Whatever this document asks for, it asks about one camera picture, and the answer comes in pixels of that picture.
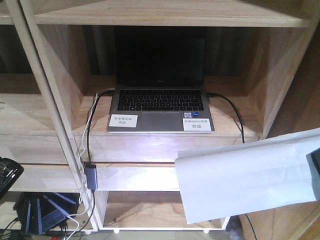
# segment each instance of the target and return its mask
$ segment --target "white paper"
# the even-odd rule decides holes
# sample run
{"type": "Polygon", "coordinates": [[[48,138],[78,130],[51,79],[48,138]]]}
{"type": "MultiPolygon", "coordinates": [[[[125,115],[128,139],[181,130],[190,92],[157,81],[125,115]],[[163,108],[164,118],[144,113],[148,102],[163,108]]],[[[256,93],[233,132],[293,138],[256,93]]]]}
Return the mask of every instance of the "white paper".
{"type": "Polygon", "coordinates": [[[187,223],[318,200],[320,175],[306,157],[318,148],[320,128],[180,151],[175,169],[187,223]]]}
{"type": "Polygon", "coordinates": [[[137,120],[137,115],[112,114],[109,127],[135,128],[137,120]]]}
{"type": "Polygon", "coordinates": [[[184,118],[183,130],[193,132],[211,131],[210,120],[208,118],[184,118]]]}

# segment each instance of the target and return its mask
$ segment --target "laptop screen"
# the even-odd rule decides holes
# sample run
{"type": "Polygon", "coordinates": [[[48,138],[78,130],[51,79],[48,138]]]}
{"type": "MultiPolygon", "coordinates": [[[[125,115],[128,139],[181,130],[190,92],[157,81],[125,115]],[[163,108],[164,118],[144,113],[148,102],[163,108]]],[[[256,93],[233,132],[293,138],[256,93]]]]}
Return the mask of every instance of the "laptop screen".
{"type": "Polygon", "coordinates": [[[202,84],[206,30],[205,27],[115,26],[117,84],[202,84]]]}

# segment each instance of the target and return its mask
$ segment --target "laptop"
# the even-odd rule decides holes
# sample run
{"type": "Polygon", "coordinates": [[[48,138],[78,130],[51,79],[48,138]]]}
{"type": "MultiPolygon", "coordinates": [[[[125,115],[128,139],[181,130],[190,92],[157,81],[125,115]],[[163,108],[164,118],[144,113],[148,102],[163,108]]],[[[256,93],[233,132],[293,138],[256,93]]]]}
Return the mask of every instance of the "laptop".
{"type": "Polygon", "coordinates": [[[210,133],[205,27],[115,26],[109,132],[210,133]]]}

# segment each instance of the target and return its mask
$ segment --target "white label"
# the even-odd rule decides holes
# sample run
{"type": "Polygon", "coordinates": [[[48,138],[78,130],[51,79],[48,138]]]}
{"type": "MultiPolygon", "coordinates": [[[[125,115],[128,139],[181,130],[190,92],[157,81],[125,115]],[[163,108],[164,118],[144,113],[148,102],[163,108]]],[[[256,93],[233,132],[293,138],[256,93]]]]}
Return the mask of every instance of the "white label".
{"type": "Polygon", "coordinates": [[[192,118],[191,112],[185,112],[184,113],[184,117],[188,118],[188,119],[191,119],[192,118]]]}
{"type": "Polygon", "coordinates": [[[211,131],[209,118],[184,118],[184,131],[208,132],[211,131]]]}
{"type": "Polygon", "coordinates": [[[138,115],[112,114],[109,127],[135,128],[137,120],[138,115]]]}

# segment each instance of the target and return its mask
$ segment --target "laptop keyboard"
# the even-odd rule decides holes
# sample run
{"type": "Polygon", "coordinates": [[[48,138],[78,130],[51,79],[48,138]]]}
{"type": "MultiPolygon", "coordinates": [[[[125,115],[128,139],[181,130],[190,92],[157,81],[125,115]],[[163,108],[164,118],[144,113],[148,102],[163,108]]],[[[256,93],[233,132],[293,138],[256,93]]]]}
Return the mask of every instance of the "laptop keyboard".
{"type": "Polygon", "coordinates": [[[118,111],[203,111],[200,90],[120,90],[118,111]]]}

